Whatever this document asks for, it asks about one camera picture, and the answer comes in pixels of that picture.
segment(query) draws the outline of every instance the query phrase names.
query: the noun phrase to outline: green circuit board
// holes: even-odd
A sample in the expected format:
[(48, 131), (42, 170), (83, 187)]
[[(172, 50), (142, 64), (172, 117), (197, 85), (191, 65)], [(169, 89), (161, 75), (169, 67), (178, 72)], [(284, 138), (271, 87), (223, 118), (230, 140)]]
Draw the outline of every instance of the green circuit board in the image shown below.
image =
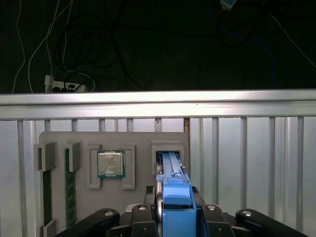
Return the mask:
[(69, 228), (77, 221), (76, 173), (69, 172), (69, 149), (65, 149), (65, 198), (66, 226)]

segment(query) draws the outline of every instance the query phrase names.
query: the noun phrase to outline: plug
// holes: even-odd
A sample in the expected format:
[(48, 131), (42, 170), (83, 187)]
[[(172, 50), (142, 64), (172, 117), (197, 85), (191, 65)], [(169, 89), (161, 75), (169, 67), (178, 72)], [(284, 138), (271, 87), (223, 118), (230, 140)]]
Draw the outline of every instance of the plug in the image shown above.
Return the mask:
[(230, 11), (233, 8), (236, 1), (237, 0), (221, 0), (220, 5), (222, 6), (223, 10)]
[(55, 77), (45, 75), (45, 82), (44, 82), (45, 93), (52, 93), (53, 92), (54, 80), (55, 80)]

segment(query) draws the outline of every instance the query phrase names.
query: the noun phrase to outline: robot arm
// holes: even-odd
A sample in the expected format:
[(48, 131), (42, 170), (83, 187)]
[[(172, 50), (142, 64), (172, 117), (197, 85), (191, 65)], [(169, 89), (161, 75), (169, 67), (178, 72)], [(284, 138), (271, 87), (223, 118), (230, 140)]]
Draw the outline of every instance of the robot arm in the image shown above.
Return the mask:
[(146, 187), (144, 203), (128, 206), (121, 216), (101, 209), (57, 237), (306, 237), (252, 209), (231, 216), (206, 205), (176, 152), (157, 153), (156, 180)]

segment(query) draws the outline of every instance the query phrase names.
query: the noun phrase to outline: gray bracket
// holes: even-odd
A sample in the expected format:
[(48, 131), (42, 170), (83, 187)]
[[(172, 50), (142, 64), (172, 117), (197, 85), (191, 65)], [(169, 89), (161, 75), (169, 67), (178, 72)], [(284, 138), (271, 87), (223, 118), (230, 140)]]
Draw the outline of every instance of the gray bracket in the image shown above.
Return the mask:
[(100, 189), (101, 179), (98, 177), (97, 151), (102, 149), (102, 145), (88, 145), (86, 159), (86, 180), (87, 188)]
[(135, 146), (123, 145), (125, 150), (125, 178), (122, 178), (122, 189), (135, 189)]
[(157, 174), (156, 152), (179, 152), (182, 164), (186, 164), (186, 156), (181, 141), (152, 141), (152, 175)]
[(54, 237), (56, 234), (56, 219), (52, 219), (44, 226), (44, 237)]
[(55, 143), (34, 144), (35, 169), (48, 171), (55, 166)]
[(57, 234), (56, 219), (52, 219), (46, 226), (36, 227), (36, 237), (54, 237)]
[(69, 172), (80, 168), (80, 143), (67, 143), (65, 149), (69, 149)]

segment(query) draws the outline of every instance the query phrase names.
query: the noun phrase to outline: metal fence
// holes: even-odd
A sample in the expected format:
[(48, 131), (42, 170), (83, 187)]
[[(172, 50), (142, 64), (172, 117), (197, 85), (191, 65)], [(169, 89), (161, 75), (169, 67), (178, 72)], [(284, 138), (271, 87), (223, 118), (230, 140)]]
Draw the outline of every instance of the metal fence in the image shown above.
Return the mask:
[(252, 208), (316, 235), (316, 91), (0, 96), (0, 233), (42, 222), (33, 144), (51, 131), (186, 132), (207, 203)]

